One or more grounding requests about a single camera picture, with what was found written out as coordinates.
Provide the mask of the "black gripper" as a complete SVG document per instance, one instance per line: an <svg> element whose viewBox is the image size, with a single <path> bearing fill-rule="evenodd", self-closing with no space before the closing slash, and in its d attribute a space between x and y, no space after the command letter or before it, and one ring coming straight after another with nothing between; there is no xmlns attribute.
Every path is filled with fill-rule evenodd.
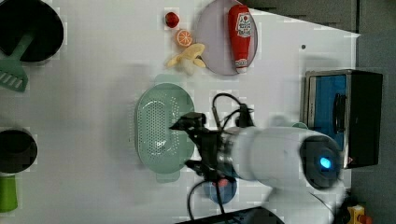
<svg viewBox="0 0 396 224"><path fill-rule="evenodd" d="M185 165L204 180L215 182L218 179L217 154L222 147L222 139L218 131L209 131L207 129L192 130L202 128L205 124L205 114L189 112L181 116L170 127L170 130L189 130L188 137L196 145L201 159L199 161L187 160Z"/></svg>

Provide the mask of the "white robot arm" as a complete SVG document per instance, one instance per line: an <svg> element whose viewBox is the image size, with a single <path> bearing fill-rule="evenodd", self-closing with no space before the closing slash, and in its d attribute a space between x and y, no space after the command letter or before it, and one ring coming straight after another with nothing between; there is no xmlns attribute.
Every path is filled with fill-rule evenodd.
<svg viewBox="0 0 396 224"><path fill-rule="evenodd" d="M196 145L200 160L185 164L205 182L258 182L271 189L241 224L344 224L344 155L330 136L313 130L241 122L209 130L202 113L170 126Z"/></svg>

